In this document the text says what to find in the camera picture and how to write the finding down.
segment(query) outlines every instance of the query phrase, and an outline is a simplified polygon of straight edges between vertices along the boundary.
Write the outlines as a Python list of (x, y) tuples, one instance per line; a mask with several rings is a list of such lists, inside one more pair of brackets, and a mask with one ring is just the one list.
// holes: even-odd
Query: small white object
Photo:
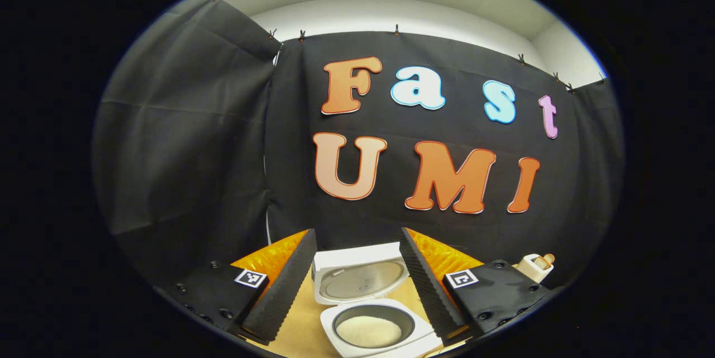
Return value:
[(532, 279), (534, 282), (540, 283), (554, 269), (553, 264), (550, 264), (549, 268), (546, 270), (537, 266), (533, 261), (534, 259), (540, 257), (541, 255), (539, 254), (526, 255), (521, 259), (519, 264), (516, 266), (516, 269), (521, 271), (526, 277)]
[(315, 301), (327, 338), (343, 358), (419, 358), (442, 345), (432, 326), (387, 299), (409, 276), (400, 243), (317, 252)]

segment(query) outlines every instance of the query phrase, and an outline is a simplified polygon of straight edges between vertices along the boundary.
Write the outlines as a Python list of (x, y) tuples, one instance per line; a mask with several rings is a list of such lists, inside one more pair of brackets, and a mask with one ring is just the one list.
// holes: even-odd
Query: black fabric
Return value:
[(110, 232), (153, 284), (265, 246), (264, 118), (279, 47), (222, 0), (182, 0), (109, 81), (95, 187)]
[[(354, 113), (321, 113), (327, 101), (327, 63), (377, 57), (383, 65), (370, 74), (370, 91), (353, 97)], [(445, 105), (429, 111), (401, 106), (391, 99), (395, 73), (422, 66), (439, 73)], [(497, 80), (516, 94), (516, 119), (490, 121), (482, 85)], [(590, 90), (597, 89), (593, 96)], [(555, 287), (572, 279), (602, 238), (618, 200), (623, 172), (620, 122), (611, 91), (598, 86), (574, 95), (551, 75), (503, 55), (463, 42), (426, 35), (352, 32), (285, 42), (278, 58), (266, 113), (266, 179), (271, 189), (268, 221), (272, 238), (315, 228), (318, 250), (398, 241), (407, 226), (454, 246), (482, 261), (516, 263), (531, 253), (552, 253), (555, 269), (544, 284)], [(546, 136), (539, 98), (549, 95), (556, 106), (556, 139)], [(354, 183), (360, 150), (356, 137), (388, 142), (380, 154), (375, 188), (358, 201), (332, 197), (314, 177), (315, 132), (347, 138), (340, 149), (338, 177)], [(458, 169), (472, 149), (496, 154), (483, 201), (485, 210), (460, 214), (437, 206), (409, 210), (420, 168), (414, 151), (419, 141), (443, 142)], [(541, 163), (525, 213), (507, 206), (519, 183), (518, 162), (534, 157)], [(432, 200), (436, 201), (434, 192)]]

